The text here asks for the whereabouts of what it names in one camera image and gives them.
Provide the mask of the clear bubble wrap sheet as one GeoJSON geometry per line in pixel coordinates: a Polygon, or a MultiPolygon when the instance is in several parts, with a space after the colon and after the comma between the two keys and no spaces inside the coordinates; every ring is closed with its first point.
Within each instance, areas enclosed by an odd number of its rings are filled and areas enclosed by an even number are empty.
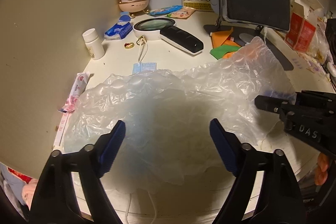
{"type": "Polygon", "coordinates": [[[257,144],[266,137],[277,117],[256,109],[254,100],[265,91],[295,92],[259,38],[229,59],[181,72],[110,75],[80,96],[63,149],[76,152],[95,143],[121,120],[125,139],[104,186],[154,193],[164,183],[182,185],[186,176],[221,165],[209,133],[213,119],[242,142],[257,144]]]}

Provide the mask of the pink pillow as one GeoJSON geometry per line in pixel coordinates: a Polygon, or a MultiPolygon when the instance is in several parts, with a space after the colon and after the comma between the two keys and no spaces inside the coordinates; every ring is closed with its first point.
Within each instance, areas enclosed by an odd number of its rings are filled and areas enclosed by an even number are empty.
{"type": "Polygon", "coordinates": [[[29,209],[31,209],[37,184],[38,180],[33,178],[28,184],[24,185],[22,189],[22,199],[29,209]]]}

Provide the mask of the red orange cushion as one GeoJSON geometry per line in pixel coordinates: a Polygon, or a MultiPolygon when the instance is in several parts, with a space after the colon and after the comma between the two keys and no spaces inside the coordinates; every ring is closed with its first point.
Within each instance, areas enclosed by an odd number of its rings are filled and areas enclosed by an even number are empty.
{"type": "Polygon", "coordinates": [[[25,174],[22,174],[14,169],[11,169],[9,167],[7,167],[7,170],[9,171],[9,173],[11,173],[13,176],[17,177],[18,179],[24,181],[26,184],[28,184],[32,178],[29,176],[26,176],[25,174]]]}

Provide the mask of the red and white carton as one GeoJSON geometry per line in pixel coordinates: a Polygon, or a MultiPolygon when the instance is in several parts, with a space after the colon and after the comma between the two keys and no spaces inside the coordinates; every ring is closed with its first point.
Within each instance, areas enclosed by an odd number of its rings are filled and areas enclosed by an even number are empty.
{"type": "Polygon", "coordinates": [[[294,0],[291,6],[290,29],[285,42],[293,50],[307,53],[317,30],[318,12],[323,6],[318,0],[294,0]]]}

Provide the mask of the pink wrapper stick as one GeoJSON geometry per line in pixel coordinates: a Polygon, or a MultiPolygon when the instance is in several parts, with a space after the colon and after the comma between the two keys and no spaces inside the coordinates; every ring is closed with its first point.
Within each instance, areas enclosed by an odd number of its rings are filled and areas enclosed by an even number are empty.
{"type": "Polygon", "coordinates": [[[89,72],[78,73],[76,75],[70,94],[64,106],[59,109],[61,113],[72,113],[75,110],[76,101],[85,91],[90,75],[89,72]]]}

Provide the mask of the white pill bottle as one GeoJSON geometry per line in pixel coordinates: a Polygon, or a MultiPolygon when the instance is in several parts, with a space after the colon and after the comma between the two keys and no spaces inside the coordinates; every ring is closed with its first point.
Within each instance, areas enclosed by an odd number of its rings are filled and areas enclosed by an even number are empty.
{"type": "Polygon", "coordinates": [[[87,50],[93,60],[101,59],[105,55],[102,40],[95,28],[86,30],[82,34],[87,50]]]}

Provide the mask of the blue tissue pack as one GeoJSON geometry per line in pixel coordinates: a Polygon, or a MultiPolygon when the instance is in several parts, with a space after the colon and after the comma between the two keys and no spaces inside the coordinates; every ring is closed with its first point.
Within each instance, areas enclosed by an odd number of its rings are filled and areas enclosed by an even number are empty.
{"type": "Polygon", "coordinates": [[[107,40],[124,39],[133,30],[130,21],[131,17],[128,14],[121,15],[118,22],[105,32],[104,38],[107,40]]]}

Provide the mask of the black handled magnifying glass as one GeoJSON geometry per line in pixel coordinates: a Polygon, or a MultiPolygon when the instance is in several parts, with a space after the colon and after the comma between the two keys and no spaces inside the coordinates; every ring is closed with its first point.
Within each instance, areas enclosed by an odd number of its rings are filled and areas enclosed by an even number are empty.
{"type": "Polygon", "coordinates": [[[139,39],[147,41],[163,40],[179,50],[195,56],[204,50],[203,42],[189,32],[176,26],[171,18],[146,19],[133,26],[133,32],[139,39]]]}

